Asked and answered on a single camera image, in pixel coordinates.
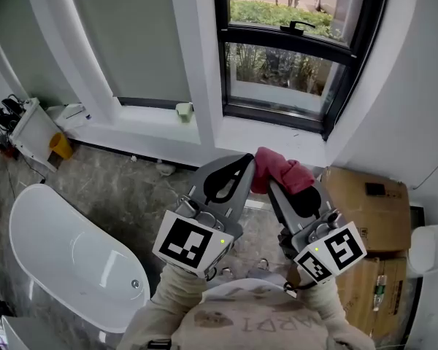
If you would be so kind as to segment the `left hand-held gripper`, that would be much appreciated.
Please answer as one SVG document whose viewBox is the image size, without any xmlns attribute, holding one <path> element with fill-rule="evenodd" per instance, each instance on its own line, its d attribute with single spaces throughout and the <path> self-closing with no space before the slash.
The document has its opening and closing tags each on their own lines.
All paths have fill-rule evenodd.
<svg viewBox="0 0 438 350">
<path fill-rule="evenodd" d="M 221 157 L 198 168 L 177 208 L 166 211 L 153 254 L 207 278 L 243 234 L 239 219 L 255 169 L 251 154 Z"/>
</svg>

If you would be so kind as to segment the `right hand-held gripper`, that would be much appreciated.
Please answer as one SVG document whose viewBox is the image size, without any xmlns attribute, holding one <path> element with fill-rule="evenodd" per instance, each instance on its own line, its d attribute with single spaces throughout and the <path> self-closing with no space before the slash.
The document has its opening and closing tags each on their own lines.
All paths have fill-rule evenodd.
<svg viewBox="0 0 438 350">
<path fill-rule="evenodd" d="M 312 280 L 309 287 L 326 283 L 366 256 L 355 224 L 345 219 L 320 182 L 291 195 L 271 180 L 268 196 L 283 225 L 279 245 Z"/>
</svg>

